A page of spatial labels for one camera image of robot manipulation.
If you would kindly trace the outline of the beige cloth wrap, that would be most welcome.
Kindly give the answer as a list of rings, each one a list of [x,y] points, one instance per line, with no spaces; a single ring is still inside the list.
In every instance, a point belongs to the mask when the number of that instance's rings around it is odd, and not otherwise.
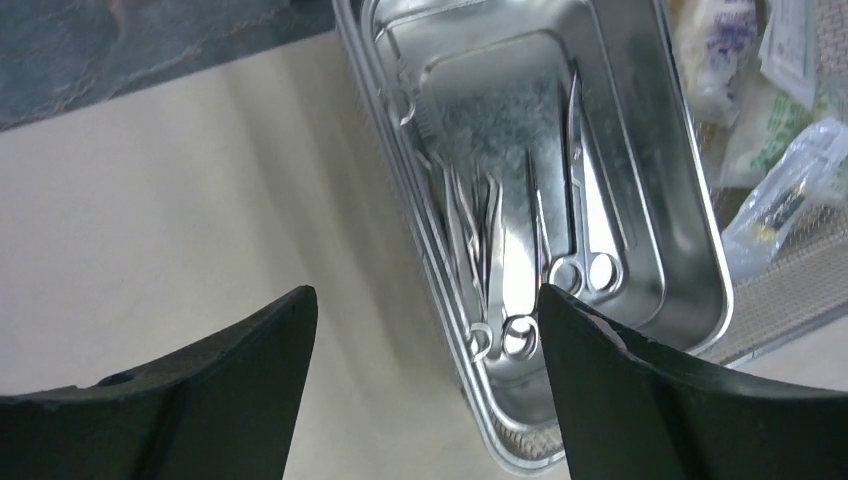
[[[1,136],[1,391],[88,386],[315,288],[289,479],[503,479],[335,33]]]

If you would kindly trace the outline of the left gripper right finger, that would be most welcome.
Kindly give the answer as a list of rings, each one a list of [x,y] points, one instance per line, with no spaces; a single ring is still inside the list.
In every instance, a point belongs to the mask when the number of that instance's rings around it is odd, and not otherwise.
[[[574,479],[843,479],[847,396],[664,345],[546,284],[538,323]]]

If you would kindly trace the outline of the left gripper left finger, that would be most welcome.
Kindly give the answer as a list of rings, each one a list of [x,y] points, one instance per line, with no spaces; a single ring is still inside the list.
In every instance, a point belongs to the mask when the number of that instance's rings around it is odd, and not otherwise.
[[[300,286],[98,383],[5,396],[5,479],[280,479],[316,338]]]

